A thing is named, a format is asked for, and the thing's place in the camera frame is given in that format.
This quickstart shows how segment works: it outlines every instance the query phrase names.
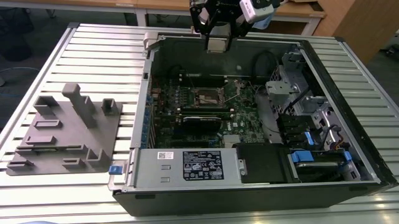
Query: black cable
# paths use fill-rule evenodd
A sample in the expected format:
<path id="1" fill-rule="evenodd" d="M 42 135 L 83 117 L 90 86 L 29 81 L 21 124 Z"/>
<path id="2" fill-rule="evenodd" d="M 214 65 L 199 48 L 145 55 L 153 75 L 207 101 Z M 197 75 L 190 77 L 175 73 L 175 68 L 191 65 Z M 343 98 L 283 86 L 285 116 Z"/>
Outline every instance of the black cable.
<path id="1" fill-rule="evenodd" d="M 303 92 L 299 94 L 297 99 L 289 104 L 289 106 L 283 110 L 283 114 L 289 111 L 290 107 L 293 107 L 298 103 L 298 101 L 306 96 L 306 94 L 309 93 L 310 90 L 311 90 L 310 87 L 307 87 L 306 90 L 303 90 Z"/>
<path id="2" fill-rule="evenodd" d="M 269 73 L 270 70 L 274 71 L 275 68 L 279 66 L 279 59 L 278 59 L 278 57 L 275 56 L 275 54 L 271 51 L 265 50 L 261 53 L 258 53 L 254 56 L 254 59 L 253 59 L 253 72 L 251 72 L 251 78 L 253 78 L 253 80 L 255 80 L 257 77 L 258 77 L 258 75 L 257 75 L 257 64 L 258 64 L 258 61 L 259 61 L 262 55 L 266 55 L 269 63 L 274 62 L 273 66 L 267 67 L 267 69 L 266 69 L 267 73 Z"/>
<path id="3" fill-rule="evenodd" d="M 326 140 L 327 140 L 327 137 L 329 137 L 329 132 L 331 131 L 331 129 L 333 129 L 334 127 L 338 127 L 338 125 L 337 125 L 337 124 L 333 124 L 333 125 L 330 125 L 330 127 L 327 128 L 326 134 L 325 134 L 325 136 L 323 136 L 323 140 L 322 140 L 322 142 L 321 142 L 319 150 L 322 150 L 323 147 L 325 147 L 325 143 L 326 143 Z"/>

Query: wooden desk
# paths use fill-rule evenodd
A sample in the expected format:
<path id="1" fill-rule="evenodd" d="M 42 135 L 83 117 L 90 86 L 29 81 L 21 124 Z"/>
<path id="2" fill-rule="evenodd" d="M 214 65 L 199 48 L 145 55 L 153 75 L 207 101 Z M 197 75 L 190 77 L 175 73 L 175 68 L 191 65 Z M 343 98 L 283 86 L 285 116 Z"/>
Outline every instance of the wooden desk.
<path id="1" fill-rule="evenodd" d="M 138 0 L 138 17 L 147 14 L 190 15 L 189 0 Z M 302 35 L 313 35 L 321 19 L 326 17 L 326 12 L 314 11 L 309 3 L 289 2 L 279 7 L 273 18 L 275 21 L 305 22 L 307 23 Z"/>
<path id="2" fill-rule="evenodd" d="M 0 0 L 0 7 L 135 13 L 142 27 L 149 25 L 149 14 L 190 16 L 190 0 Z M 314 11 L 307 3 L 289 2 L 273 20 L 307 23 L 302 35 L 313 35 L 325 17 L 326 12 Z"/>

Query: warning label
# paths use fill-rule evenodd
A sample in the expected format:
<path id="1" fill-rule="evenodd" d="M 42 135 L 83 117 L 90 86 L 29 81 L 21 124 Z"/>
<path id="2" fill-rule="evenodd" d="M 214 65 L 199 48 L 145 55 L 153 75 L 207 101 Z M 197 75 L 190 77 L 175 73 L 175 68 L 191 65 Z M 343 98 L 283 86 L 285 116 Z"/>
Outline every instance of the warning label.
<path id="1" fill-rule="evenodd" d="M 183 178 L 187 181 L 223 180 L 221 151 L 183 152 Z"/>

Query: blue tab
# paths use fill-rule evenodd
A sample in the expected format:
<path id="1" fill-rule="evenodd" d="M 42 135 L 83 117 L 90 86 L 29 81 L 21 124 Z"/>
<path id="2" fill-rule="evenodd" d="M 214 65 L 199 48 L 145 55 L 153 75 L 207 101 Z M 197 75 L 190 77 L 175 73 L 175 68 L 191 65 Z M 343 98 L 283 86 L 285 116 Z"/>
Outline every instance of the blue tab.
<path id="1" fill-rule="evenodd" d="M 313 162 L 314 156 L 311 151 L 297 151 L 291 154 L 293 162 Z"/>
<path id="2" fill-rule="evenodd" d="M 310 143 L 310 145 L 313 146 L 314 145 L 314 140 L 313 140 L 313 137 L 311 137 L 311 133 L 310 132 L 305 132 L 305 135 L 307 137 L 307 142 Z"/>
<path id="3" fill-rule="evenodd" d="M 123 166 L 111 166 L 109 170 L 110 175 L 122 175 L 123 174 Z"/>
<path id="4" fill-rule="evenodd" d="M 349 151 L 345 151 L 343 155 L 347 161 L 351 161 L 351 153 Z"/>

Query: aluminum extrusion table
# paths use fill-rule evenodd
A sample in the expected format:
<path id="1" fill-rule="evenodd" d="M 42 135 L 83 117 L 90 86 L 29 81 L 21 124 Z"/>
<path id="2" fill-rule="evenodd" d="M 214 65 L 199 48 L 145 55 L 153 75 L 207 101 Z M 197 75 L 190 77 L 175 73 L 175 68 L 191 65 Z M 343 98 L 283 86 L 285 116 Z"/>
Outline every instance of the aluminum extrusion table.
<path id="1" fill-rule="evenodd" d="M 113 198 L 107 173 L 9 176 L 6 168 L 35 117 L 38 96 L 63 100 L 66 82 L 81 84 L 93 101 L 114 98 L 123 102 L 114 160 L 126 160 L 134 131 L 143 38 L 149 31 L 190 33 L 189 29 L 138 28 L 81 24 L 71 26 L 0 134 L 0 223 L 397 223 L 399 188 L 354 198 L 327 209 L 213 214 L 199 216 L 133 217 Z M 295 35 L 249 34 L 253 37 Z M 399 175 L 399 109 L 354 55 L 347 44 L 331 37 L 307 37 L 342 90 L 346 100 L 379 149 L 387 165 Z M 118 176 L 123 183 L 125 176 Z"/>

